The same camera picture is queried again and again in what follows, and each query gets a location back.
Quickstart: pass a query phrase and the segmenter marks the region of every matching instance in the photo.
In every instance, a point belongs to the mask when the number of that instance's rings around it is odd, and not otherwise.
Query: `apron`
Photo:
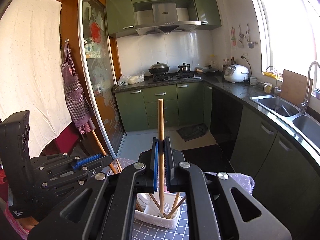
[[[61,64],[61,72],[64,81],[64,94],[71,118],[81,134],[94,130],[91,121],[93,110],[85,98],[83,87],[80,85],[75,65],[71,58],[71,49],[66,42],[64,46],[64,62]]]

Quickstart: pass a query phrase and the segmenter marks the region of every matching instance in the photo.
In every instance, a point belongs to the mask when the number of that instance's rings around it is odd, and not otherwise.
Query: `range hood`
[[[170,32],[191,32],[201,25],[199,21],[179,21],[175,2],[152,4],[154,23],[137,25],[139,35]]]

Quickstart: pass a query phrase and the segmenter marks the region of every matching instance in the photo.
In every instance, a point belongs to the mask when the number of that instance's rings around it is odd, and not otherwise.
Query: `rice cooker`
[[[242,82],[248,79],[248,74],[249,71],[245,66],[230,65],[224,72],[224,79],[232,83]]]

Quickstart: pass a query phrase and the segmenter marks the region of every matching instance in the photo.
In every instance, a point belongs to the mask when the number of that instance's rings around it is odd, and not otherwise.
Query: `window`
[[[310,63],[320,59],[320,16],[308,0],[256,1],[257,16],[263,19],[259,28],[265,33],[266,65],[279,73],[287,69],[307,76]],[[314,86],[320,88],[320,71],[314,69],[311,78],[319,76]]]

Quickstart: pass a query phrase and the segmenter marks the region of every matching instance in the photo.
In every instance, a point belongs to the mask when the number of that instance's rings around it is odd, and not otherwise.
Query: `white sheet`
[[[0,20],[0,118],[30,110],[30,158],[71,123],[61,74],[61,3],[13,0]]]

